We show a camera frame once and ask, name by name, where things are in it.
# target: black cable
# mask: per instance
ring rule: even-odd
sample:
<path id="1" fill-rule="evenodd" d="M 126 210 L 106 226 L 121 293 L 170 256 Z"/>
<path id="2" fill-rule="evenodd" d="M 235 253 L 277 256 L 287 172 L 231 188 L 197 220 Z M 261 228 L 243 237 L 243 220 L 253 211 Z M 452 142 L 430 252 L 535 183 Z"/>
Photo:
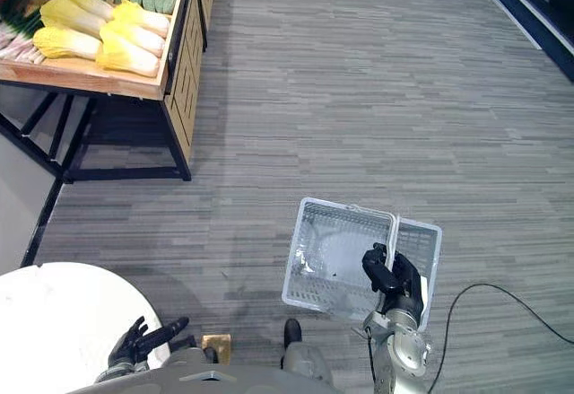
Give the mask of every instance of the black cable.
<path id="1" fill-rule="evenodd" d="M 442 364 L 444 364 L 445 362 L 445 357 L 447 356 L 447 343 L 448 343 L 448 329 L 450 327 L 450 317 L 452 315 L 452 311 L 455 309 L 455 304 L 457 304 L 458 299 L 461 297 L 461 295 L 463 293 L 465 293 L 466 291 L 473 289 L 477 286 L 489 286 L 491 288 L 494 289 L 498 289 L 499 291 L 505 293 L 506 295 L 509 295 L 510 297 L 512 297 L 514 300 L 516 300 L 519 304 L 521 304 L 527 311 L 529 311 L 532 316 L 534 316 L 537 320 L 539 320 L 545 327 L 547 327 L 553 334 L 555 334 L 557 337 L 559 337 L 561 340 L 564 340 L 566 343 L 569 343 L 570 345 L 574 345 L 574 340 L 570 340 L 569 338 L 566 338 L 565 336 L 563 336 L 562 334 L 560 334 L 558 331 L 556 331 L 554 328 L 552 328 L 545 320 L 543 320 L 540 316 L 538 316 L 538 314 L 533 311 L 525 302 L 523 302 L 522 300 L 520 300 L 518 297 L 516 297 L 515 294 L 510 293 L 509 291 L 507 291 L 506 289 L 497 286 L 497 285 L 493 285 L 493 284 L 486 284 L 486 283 L 479 283 L 479 284 L 472 284 L 470 286 L 467 286 L 465 289 L 463 289 L 460 293 L 458 293 L 457 297 L 455 298 L 455 300 L 452 302 L 452 304 L 450 305 L 450 309 L 448 310 L 448 316 L 447 316 L 447 329 L 445 330 L 445 343 L 442 347 L 442 357 L 440 358 L 440 365 L 439 365 L 439 370 L 437 371 L 437 375 L 434 377 L 434 381 L 432 382 L 432 385 L 429 388 L 429 394 L 431 394 L 432 390 L 434 389 L 435 385 L 437 384 L 437 381 L 439 380 L 439 376 L 440 376 L 440 372 L 442 371 Z"/>
<path id="2" fill-rule="evenodd" d="M 370 374 L 373 376 L 373 383 L 377 383 L 377 377 L 375 376 L 375 364 L 373 363 L 373 348 L 370 345 L 373 337 L 370 335 L 369 327 L 366 327 L 365 331 L 367 332 L 367 348 L 369 349 Z"/>

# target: white round table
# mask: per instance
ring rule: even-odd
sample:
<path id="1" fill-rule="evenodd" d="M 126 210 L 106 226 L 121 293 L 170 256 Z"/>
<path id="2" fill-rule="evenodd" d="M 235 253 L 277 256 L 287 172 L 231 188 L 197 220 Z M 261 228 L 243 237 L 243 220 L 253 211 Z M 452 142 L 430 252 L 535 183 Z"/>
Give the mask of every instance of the white round table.
<path id="1" fill-rule="evenodd" d="M 103 268 L 57 262 L 0 276 L 0 392 L 63 394 L 92 385 L 139 318 L 161 327 L 145 297 Z M 170 356 L 154 349 L 151 368 Z"/>

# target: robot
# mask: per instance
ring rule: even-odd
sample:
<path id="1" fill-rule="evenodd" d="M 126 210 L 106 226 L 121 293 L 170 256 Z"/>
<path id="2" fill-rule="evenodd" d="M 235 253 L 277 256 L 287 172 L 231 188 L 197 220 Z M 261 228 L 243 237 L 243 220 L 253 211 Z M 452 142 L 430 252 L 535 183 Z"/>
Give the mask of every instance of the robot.
<path id="1" fill-rule="evenodd" d="M 430 349 L 417 331 L 423 310 L 421 276 L 398 252 L 392 271 L 385 267 L 386 259 L 387 247 L 380 243 L 375 243 L 362 258 L 373 293 L 382 293 L 377 308 L 363 321 L 374 392 L 426 392 L 422 376 Z M 146 335 L 144 318 L 140 318 L 118 340 L 109 355 L 109 368 L 96 383 L 74 394 L 339 392 L 333 387 L 332 374 L 320 351 L 302 341 L 297 320 L 287 320 L 285 324 L 281 369 L 218 364 L 215 351 L 192 344 L 173 352 L 161 368 L 150 370 L 147 355 L 174 338 L 188 321 L 180 318 Z"/>

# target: white wall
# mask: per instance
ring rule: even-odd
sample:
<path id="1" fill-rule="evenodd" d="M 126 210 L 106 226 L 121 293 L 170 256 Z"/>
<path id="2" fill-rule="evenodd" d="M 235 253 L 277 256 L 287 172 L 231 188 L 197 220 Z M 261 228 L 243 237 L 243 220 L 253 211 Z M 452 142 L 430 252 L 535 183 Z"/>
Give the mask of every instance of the white wall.
<path id="1" fill-rule="evenodd" d="M 0 136 L 0 162 L 2 275 L 22 263 L 54 178 L 3 136 Z"/>
<path id="2" fill-rule="evenodd" d="M 0 112 L 21 128 L 45 96 L 45 92 L 0 84 Z M 64 100 L 65 96 L 59 95 L 30 134 L 32 141 L 46 153 Z M 64 159 L 86 101 L 85 98 L 74 98 L 57 154 L 60 162 Z M 0 136 L 0 275 L 20 266 L 53 183 L 51 173 Z"/>

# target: black metal frame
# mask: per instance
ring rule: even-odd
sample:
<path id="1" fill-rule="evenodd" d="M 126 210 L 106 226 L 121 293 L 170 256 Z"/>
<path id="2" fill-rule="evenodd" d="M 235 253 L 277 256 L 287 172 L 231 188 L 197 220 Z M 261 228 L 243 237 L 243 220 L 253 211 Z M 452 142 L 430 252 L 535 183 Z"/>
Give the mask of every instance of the black metal frame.
<path id="1" fill-rule="evenodd" d="M 173 85 L 173 74 L 175 64 L 178 62 L 179 47 L 182 42 L 186 10 L 192 5 L 190 0 L 181 0 L 178 9 L 178 19 L 175 21 L 176 38 L 170 45 L 168 52 L 168 83 L 166 84 L 165 94 L 170 94 Z M 207 27 L 205 23 L 203 0 L 197 0 L 199 9 L 199 18 L 203 35 L 203 51 L 207 49 Z M 48 171 L 55 177 L 55 181 L 48 193 L 48 197 L 39 216 L 38 224 L 30 240 L 30 244 L 21 267 L 27 267 L 34 263 L 39 244 L 48 225 L 49 218 L 52 214 L 57 198 L 64 184 L 73 183 L 77 180 L 108 180 L 108 179 L 158 179 L 158 178 L 180 178 L 185 181 L 191 180 L 191 172 L 187 164 L 187 158 L 178 144 L 178 137 L 170 121 L 170 116 L 163 100 L 143 100 L 139 99 L 142 104 L 151 106 L 158 113 L 158 124 L 165 137 L 171 156 L 174 160 L 173 167 L 151 167 L 151 168 L 110 168 L 110 169 L 81 169 L 74 167 L 76 155 L 83 148 L 84 135 L 90 125 L 96 105 L 99 101 L 108 101 L 113 98 L 115 101 L 137 100 L 135 97 L 126 97 L 123 95 L 111 95 L 101 92 L 90 92 L 84 90 L 69 89 L 45 85 L 42 83 L 23 83 L 13 81 L 0 81 L 1 84 L 29 88 L 39 91 L 46 91 L 48 94 L 32 112 L 22 128 L 18 128 L 2 113 L 0 113 L 0 134 L 5 136 L 14 145 L 26 153 L 35 163 L 44 170 Z M 53 105 L 59 94 L 66 96 L 65 104 L 57 122 L 57 129 L 46 153 L 41 147 L 32 141 L 30 133 L 41 121 L 48 109 Z M 74 102 L 74 96 L 83 96 L 88 98 L 84 112 L 80 118 L 77 128 L 74 131 L 70 145 L 65 153 L 61 163 L 57 161 L 57 154 L 62 142 L 62 136 L 68 123 L 69 114 Z"/>

